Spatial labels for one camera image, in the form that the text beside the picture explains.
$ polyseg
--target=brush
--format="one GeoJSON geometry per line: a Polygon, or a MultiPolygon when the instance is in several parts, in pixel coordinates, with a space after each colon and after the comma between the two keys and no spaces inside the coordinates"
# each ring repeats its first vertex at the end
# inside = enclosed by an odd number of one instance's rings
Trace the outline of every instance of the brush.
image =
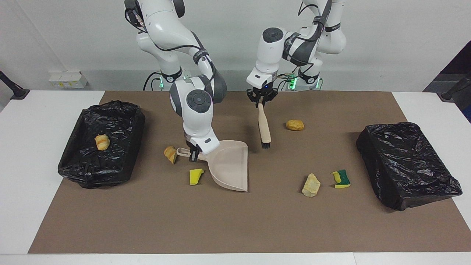
{"type": "Polygon", "coordinates": [[[263,104],[259,103],[259,130],[263,149],[269,149],[271,143],[270,128],[268,127],[267,117],[263,111],[263,104]]]}

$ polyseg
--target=white wall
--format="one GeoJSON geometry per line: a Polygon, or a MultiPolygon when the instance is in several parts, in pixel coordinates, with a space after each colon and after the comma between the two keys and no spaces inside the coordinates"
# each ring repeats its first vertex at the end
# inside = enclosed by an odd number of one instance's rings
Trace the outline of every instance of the white wall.
{"type": "MultiPolygon", "coordinates": [[[[0,68],[30,89],[52,89],[48,71],[81,70],[91,89],[140,89],[158,68],[135,43],[122,0],[4,0],[0,68]]],[[[261,32],[297,30],[300,0],[185,1],[182,22],[198,34],[219,70],[242,71],[245,88],[261,32]]],[[[323,89],[422,91],[471,39],[469,0],[348,0],[342,18],[347,47],[325,55],[323,89]]],[[[183,61],[193,68],[190,58],[183,61]]],[[[283,71],[292,70],[288,63],[283,71]]]]}

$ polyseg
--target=yellow sponge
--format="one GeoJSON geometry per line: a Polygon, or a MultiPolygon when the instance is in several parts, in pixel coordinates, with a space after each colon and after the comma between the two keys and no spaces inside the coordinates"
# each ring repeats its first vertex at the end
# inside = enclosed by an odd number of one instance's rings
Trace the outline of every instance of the yellow sponge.
{"type": "Polygon", "coordinates": [[[200,181],[200,177],[203,173],[204,173],[204,170],[202,168],[191,169],[190,170],[190,185],[198,184],[198,181],[200,181]]]}

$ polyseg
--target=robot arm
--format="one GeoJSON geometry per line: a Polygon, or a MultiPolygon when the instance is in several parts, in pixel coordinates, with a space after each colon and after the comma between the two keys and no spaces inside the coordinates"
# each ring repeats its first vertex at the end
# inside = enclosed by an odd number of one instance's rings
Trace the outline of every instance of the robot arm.
{"type": "Polygon", "coordinates": [[[345,48],[346,39],[340,29],[345,0],[303,2],[305,8],[316,15],[312,26],[303,27],[299,32],[268,28],[262,34],[255,67],[247,77],[247,82],[255,88],[252,92],[255,99],[256,94],[260,93],[257,89],[272,88],[281,58],[300,67],[297,73],[299,82],[313,85],[322,66],[319,53],[338,54],[345,48]]]}
{"type": "Polygon", "coordinates": [[[207,154],[219,146],[211,127],[213,103],[224,99],[226,83],[196,34],[179,21],[184,14],[182,0],[141,0],[133,11],[143,27],[137,36],[138,44],[161,65],[164,85],[170,86],[172,107],[183,118],[185,139],[192,152],[190,161],[195,162],[200,152],[207,154]],[[183,70],[176,51],[191,56],[202,75],[180,78],[183,70]]]}

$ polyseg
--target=sponge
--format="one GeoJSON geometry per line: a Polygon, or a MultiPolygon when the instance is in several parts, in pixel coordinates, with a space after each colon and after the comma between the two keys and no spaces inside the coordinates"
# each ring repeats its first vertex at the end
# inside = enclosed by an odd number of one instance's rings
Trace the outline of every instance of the sponge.
{"type": "Polygon", "coordinates": [[[343,189],[350,187],[350,180],[347,177],[347,171],[345,169],[332,172],[335,182],[336,189],[343,189]]]}
{"type": "Polygon", "coordinates": [[[200,177],[203,173],[204,173],[204,170],[202,168],[191,169],[190,170],[190,185],[198,184],[198,181],[200,181],[200,177]]]}
{"type": "Polygon", "coordinates": [[[302,188],[302,194],[307,197],[314,197],[317,195],[319,188],[321,187],[321,182],[317,180],[314,174],[309,174],[306,183],[304,183],[304,187],[302,188]]]}

